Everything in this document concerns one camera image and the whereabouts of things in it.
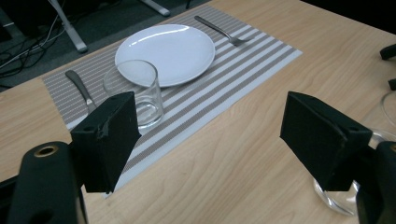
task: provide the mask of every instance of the placemat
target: placemat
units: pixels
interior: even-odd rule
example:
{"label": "placemat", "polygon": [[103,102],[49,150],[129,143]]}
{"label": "placemat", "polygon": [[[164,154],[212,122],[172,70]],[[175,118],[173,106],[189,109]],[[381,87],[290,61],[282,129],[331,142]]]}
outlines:
{"label": "placemat", "polygon": [[[232,35],[242,38],[253,35],[255,38],[235,47],[226,37],[196,21],[195,15],[215,21]],[[189,25],[208,34],[215,43],[215,60],[195,80],[162,89],[163,119],[137,142],[116,190],[302,54],[298,49],[207,5],[166,23]],[[114,64],[118,47],[113,46],[44,79],[67,128],[71,129],[82,121],[88,111],[82,96],[64,72],[75,70],[99,105],[107,98],[102,78]]]}

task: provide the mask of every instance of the light wood surface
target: light wood surface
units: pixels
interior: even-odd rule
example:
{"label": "light wood surface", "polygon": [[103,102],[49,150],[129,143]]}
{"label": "light wood surface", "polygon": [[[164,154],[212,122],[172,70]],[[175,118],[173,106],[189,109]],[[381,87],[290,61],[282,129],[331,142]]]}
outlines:
{"label": "light wood surface", "polygon": [[[89,221],[358,223],[313,191],[312,176],[279,138],[283,110],[288,91],[298,91],[361,120],[395,78],[395,61],[379,51],[396,36],[298,0],[208,4],[303,54],[111,197],[85,193]],[[71,141],[41,78],[0,94],[0,180],[18,173],[32,147]]]}

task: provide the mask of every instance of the glass cup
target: glass cup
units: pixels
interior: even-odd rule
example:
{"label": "glass cup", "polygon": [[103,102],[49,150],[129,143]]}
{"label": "glass cup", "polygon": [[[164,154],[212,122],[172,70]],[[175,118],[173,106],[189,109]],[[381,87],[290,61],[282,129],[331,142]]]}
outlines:
{"label": "glass cup", "polygon": [[[385,94],[362,120],[362,125],[373,131],[369,146],[376,149],[383,141],[396,141],[396,92]],[[347,216],[356,216],[356,195],[359,184],[353,181],[349,191],[323,190],[314,178],[314,190],[332,210]]]}
{"label": "glass cup", "polygon": [[120,63],[109,69],[103,79],[107,94],[133,91],[139,131],[154,127],[163,117],[163,99],[155,66],[142,60]]}

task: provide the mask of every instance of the knife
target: knife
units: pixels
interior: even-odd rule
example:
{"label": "knife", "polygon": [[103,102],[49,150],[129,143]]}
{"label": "knife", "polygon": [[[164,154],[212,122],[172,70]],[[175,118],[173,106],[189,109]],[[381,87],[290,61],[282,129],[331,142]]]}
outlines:
{"label": "knife", "polygon": [[96,105],[88,93],[87,88],[85,88],[81,78],[73,70],[68,70],[65,74],[76,85],[79,92],[81,92],[81,95],[85,100],[85,104],[88,107],[88,113],[90,114],[94,109],[96,109]]}

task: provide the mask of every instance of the white plate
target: white plate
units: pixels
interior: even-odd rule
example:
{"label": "white plate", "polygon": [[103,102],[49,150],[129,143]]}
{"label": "white plate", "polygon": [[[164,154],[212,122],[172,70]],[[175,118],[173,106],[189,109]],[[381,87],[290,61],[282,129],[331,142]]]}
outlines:
{"label": "white plate", "polygon": [[118,48],[115,63],[148,61],[158,70],[160,86],[170,87],[200,76],[214,58],[215,45],[204,32],[186,25],[166,24],[128,37]]}

